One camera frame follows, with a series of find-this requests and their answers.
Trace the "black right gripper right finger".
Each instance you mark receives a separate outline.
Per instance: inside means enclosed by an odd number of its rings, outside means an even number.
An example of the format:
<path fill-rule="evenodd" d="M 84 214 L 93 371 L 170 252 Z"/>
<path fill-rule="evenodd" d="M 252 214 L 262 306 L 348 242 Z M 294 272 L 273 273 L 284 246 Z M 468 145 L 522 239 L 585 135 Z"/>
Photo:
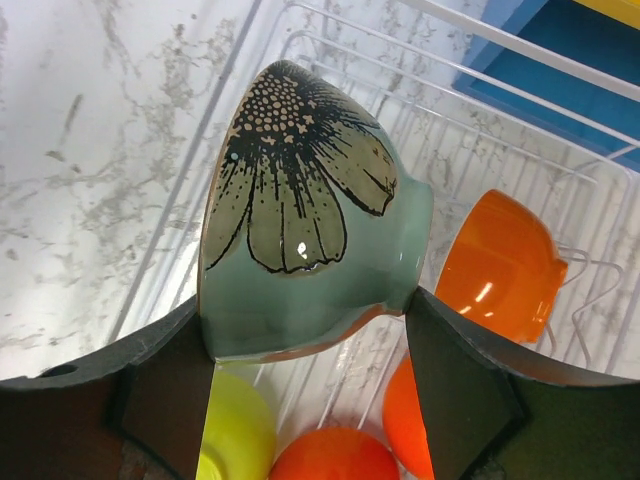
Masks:
<path fill-rule="evenodd" d="M 536 353 L 422 288 L 406 332 L 436 478 L 638 478 L 638 381 Z"/>

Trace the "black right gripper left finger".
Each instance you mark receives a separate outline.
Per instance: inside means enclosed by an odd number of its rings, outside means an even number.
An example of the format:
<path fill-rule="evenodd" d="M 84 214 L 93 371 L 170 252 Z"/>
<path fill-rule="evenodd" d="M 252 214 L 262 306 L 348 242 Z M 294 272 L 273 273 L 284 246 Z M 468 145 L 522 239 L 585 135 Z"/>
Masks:
<path fill-rule="evenodd" d="M 195 478 L 213 370 L 189 299 L 89 355 L 2 381 L 2 478 Z"/>

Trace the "orange plastic bowl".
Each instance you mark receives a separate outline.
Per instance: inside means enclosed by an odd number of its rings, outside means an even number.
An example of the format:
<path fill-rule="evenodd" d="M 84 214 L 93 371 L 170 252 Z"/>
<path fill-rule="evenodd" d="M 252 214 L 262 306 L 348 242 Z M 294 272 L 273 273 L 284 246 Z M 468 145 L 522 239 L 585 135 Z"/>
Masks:
<path fill-rule="evenodd" d="M 387 385 L 382 423 L 392 452 L 406 470 L 418 479 L 434 479 L 409 355 L 400 362 Z"/>
<path fill-rule="evenodd" d="M 397 462 L 373 436 L 348 427 L 307 432 L 279 455 L 269 479 L 398 480 Z"/>

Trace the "lime green plastic bowl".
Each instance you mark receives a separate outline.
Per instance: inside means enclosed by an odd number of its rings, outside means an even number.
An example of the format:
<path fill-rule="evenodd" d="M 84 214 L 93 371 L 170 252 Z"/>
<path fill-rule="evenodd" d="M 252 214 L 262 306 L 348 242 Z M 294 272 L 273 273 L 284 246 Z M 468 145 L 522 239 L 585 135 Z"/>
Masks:
<path fill-rule="evenodd" d="M 265 480 L 276 451 L 276 420 L 262 395 L 244 379 L 214 373 L 198 480 Z"/>

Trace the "orange bowl white inside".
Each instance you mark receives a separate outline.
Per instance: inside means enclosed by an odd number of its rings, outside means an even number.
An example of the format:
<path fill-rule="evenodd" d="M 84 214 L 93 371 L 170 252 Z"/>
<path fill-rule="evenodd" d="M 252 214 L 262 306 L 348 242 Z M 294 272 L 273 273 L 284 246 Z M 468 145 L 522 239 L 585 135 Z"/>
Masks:
<path fill-rule="evenodd" d="M 534 343 L 547 325 L 568 269 L 538 216 L 492 189 L 465 218 L 435 296 L 503 337 Z"/>

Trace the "pale green ceramic bowl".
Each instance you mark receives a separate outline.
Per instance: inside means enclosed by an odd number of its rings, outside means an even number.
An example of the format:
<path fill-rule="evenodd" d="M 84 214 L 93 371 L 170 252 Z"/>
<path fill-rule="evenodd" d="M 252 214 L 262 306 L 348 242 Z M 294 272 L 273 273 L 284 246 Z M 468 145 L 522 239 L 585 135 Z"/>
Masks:
<path fill-rule="evenodd" d="M 203 338 L 218 362 L 313 355 L 418 288 L 434 193 L 349 95 L 279 60 L 230 122 L 199 247 Z"/>

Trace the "white wire dish rack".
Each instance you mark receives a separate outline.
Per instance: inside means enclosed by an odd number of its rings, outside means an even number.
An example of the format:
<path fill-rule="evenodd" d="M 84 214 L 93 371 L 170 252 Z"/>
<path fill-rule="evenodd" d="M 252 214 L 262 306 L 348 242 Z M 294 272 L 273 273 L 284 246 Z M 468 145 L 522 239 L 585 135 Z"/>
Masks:
<path fill-rule="evenodd" d="M 639 176 L 610 153 L 566 140 L 455 88 L 470 37 L 400 1 L 206 1 L 179 9 L 139 62 L 162 98 L 128 90 L 149 122 L 131 157 L 161 158 L 172 185 L 109 332 L 145 327 L 196 289 L 198 236 L 213 162 L 246 84 L 286 58 L 351 95 L 389 133 L 406 170 L 435 195 L 420 283 L 434 289 L 480 196 L 499 189 L 550 229 L 569 264 L 533 349 L 621 377 L 639 374 Z"/>

